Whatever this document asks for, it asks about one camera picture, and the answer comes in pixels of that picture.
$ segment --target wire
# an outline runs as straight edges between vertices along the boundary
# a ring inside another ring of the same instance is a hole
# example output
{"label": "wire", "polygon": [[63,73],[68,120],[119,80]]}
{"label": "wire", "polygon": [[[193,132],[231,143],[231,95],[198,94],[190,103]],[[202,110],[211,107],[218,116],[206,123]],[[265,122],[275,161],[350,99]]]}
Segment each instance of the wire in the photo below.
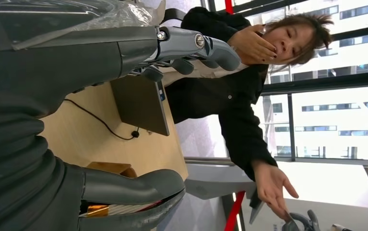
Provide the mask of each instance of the wire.
{"label": "wire", "polygon": [[95,119],[99,120],[102,124],[104,124],[107,128],[107,130],[109,130],[113,135],[115,135],[116,137],[122,139],[122,140],[125,140],[125,141],[130,141],[130,140],[133,140],[134,138],[138,138],[139,137],[139,127],[137,127],[137,129],[135,131],[133,131],[131,133],[131,137],[130,138],[124,138],[124,137],[121,137],[119,136],[118,134],[114,133],[112,131],[112,129],[110,129],[109,125],[107,125],[106,122],[104,122],[101,118],[97,117],[95,114],[93,114],[92,112],[86,110],[85,108],[83,108],[82,106],[80,106],[79,104],[75,103],[73,100],[70,100],[70,99],[64,99],[64,101],[68,101],[72,104],[74,104],[76,107],[80,108],[82,111],[90,114],[91,116],[93,116]]}

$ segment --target woman's right hand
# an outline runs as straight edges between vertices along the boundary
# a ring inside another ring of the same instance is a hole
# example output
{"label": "woman's right hand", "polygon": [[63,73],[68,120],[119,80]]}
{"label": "woman's right hand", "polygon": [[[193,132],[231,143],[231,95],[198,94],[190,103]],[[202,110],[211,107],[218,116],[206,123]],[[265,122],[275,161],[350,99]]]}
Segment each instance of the woman's right hand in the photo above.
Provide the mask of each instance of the woman's right hand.
{"label": "woman's right hand", "polygon": [[275,46],[256,34],[257,31],[263,29],[264,25],[248,26],[236,32],[228,40],[228,44],[258,62],[273,60],[276,58]]}

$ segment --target woman's hand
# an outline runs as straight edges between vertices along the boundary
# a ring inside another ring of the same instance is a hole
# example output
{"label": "woman's hand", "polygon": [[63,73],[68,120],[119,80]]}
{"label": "woman's hand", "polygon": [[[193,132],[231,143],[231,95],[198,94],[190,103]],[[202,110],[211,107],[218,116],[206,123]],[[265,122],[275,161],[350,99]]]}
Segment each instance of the woman's hand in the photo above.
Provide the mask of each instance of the woman's hand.
{"label": "woman's hand", "polygon": [[258,197],[268,204],[272,211],[281,219],[289,221],[289,212],[283,198],[283,187],[294,198],[299,195],[289,182],[288,177],[278,167],[262,161],[252,163],[255,172],[255,181],[258,188]]}
{"label": "woman's hand", "polygon": [[236,32],[228,40],[228,44],[235,47],[236,50],[241,50],[257,62],[273,60],[276,58],[276,48],[256,34],[257,31],[262,31],[263,28],[263,25],[246,27]]}

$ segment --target red pole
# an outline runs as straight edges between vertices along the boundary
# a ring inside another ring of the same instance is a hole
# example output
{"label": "red pole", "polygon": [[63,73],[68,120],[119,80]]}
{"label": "red pole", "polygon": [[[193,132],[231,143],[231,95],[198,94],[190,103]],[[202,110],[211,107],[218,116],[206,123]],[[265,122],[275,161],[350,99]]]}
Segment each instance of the red pole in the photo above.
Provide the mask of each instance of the red pole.
{"label": "red pole", "polygon": [[242,200],[244,199],[245,191],[237,193],[237,199],[232,206],[231,212],[229,213],[228,220],[224,231],[234,231],[235,224],[237,223],[237,215],[241,209]]}
{"label": "red pole", "polygon": [[234,9],[232,7],[232,0],[225,0],[225,11],[230,14],[234,13]]}

